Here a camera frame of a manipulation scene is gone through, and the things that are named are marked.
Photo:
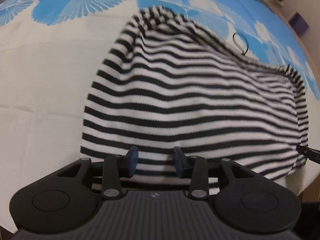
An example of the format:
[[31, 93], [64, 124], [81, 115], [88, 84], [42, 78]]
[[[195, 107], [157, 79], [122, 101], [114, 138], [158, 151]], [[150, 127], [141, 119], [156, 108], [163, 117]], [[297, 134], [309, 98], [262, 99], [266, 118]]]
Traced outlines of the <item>black white striped sweater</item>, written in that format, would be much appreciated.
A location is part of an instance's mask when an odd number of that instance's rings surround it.
[[94, 160], [139, 150], [123, 186], [186, 189], [172, 149], [229, 158], [268, 179], [302, 167], [308, 145], [303, 79], [232, 49], [215, 33], [164, 7], [133, 15], [89, 89], [80, 152]]

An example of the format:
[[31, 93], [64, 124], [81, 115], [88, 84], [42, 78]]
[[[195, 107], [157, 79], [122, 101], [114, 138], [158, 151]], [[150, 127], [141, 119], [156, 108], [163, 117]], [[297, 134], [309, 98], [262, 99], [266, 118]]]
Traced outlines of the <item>purple box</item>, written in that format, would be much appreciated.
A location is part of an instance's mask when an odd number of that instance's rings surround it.
[[289, 19], [289, 25], [291, 25], [298, 37], [303, 36], [309, 29], [308, 23], [298, 12]]

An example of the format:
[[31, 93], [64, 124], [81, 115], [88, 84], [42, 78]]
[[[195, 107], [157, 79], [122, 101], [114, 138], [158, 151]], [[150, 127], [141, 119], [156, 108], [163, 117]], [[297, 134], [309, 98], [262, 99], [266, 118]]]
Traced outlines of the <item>blue white patterned bedspread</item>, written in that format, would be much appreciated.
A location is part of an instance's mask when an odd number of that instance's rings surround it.
[[[303, 79], [308, 146], [319, 148], [319, 87], [291, 29], [259, 0], [3, 0], [1, 3], [1, 225], [20, 188], [81, 157], [84, 108], [120, 31], [140, 10], [164, 7], [232, 49]], [[276, 181], [301, 193], [319, 175], [304, 166]]]

